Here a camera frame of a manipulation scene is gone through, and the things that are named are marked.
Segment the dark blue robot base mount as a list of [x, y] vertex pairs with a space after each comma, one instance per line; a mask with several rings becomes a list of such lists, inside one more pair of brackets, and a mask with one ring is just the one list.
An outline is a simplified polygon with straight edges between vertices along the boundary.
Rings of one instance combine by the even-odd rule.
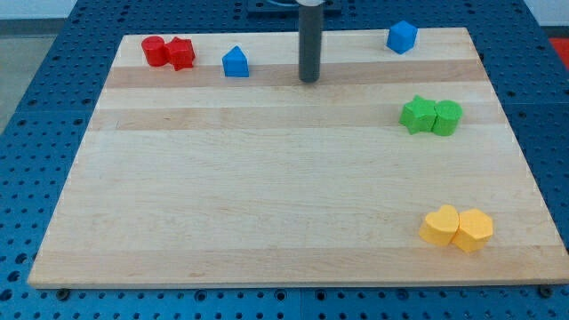
[[[244, 7], [249, 16], [287, 16], [298, 12], [296, 0], [244, 0]], [[341, 14], [343, 0], [324, 0], [325, 15]]]

